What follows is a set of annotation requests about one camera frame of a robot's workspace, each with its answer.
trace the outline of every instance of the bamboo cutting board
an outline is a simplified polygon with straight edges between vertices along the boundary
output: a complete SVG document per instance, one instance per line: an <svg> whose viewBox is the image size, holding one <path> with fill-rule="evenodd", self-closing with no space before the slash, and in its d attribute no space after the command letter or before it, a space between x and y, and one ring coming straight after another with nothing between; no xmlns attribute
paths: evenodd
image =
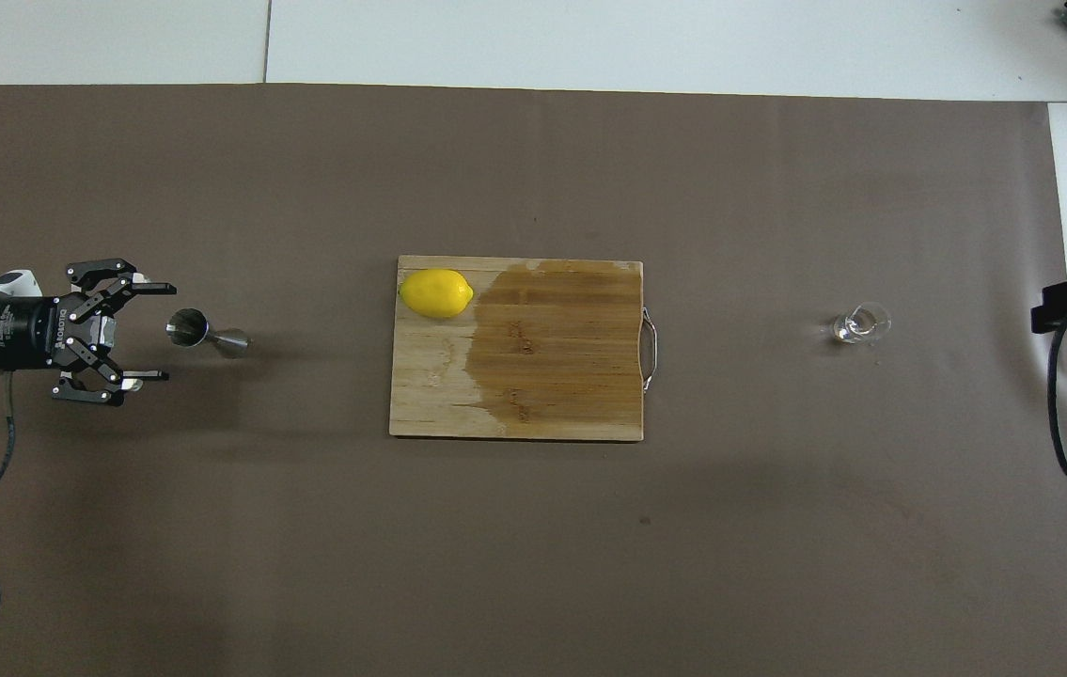
<svg viewBox="0 0 1067 677"><path fill-rule="evenodd" d="M641 440L640 262L400 256L397 290L430 267L474 297L431 319L396 295L392 435Z"/></svg>

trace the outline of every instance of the brown paper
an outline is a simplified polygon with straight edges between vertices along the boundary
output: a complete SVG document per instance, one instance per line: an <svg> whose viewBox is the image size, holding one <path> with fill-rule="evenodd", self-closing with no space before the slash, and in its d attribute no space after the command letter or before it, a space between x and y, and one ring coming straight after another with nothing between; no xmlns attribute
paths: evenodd
<svg viewBox="0 0 1067 677"><path fill-rule="evenodd" d="M644 441L388 437L405 252L644 262ZM1045 105L0 86L0 272L107 256L173 378L17 374L0 674L1067 676Z"/></svg>

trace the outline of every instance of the yellow lemon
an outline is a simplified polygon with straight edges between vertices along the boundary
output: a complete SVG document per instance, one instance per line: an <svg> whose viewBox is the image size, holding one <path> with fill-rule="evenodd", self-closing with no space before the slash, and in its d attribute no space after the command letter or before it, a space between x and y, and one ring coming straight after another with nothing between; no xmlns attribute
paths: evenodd
<svg viewBox="0 0 1067 677"><path fill-rule="evenodd" d="M474 288L459 271L431 267L409 274L399 286L399 297L423 316L444 319L465 310Z"/></svg>

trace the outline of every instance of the metal handle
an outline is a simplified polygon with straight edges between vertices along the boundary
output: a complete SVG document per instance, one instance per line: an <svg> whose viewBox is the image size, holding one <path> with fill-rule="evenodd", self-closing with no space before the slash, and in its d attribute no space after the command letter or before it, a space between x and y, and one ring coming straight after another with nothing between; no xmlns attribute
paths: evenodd
<svg viewBox="0 0 1067 677"><path fill-rule="evenodd" d="M642 394L650 390L650 380L654 377L654 372L658 369L658 328L654 326L654 320L650 319L650 310L641 309L641 326L650 329L650 373L641 377Z"/></svg>

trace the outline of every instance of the clear glass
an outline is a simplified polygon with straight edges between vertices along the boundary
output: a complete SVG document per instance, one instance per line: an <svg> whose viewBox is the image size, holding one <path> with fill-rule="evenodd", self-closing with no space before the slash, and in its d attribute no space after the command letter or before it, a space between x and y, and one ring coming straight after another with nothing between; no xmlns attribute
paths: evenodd
<svg viewBox="0 0 1067 677"><path fill-rule="evenodd" d="M864 301L851 312L840 314L830 322L830 334L835 342L876 343L889 333L893 318L875 301Z"/></svg>

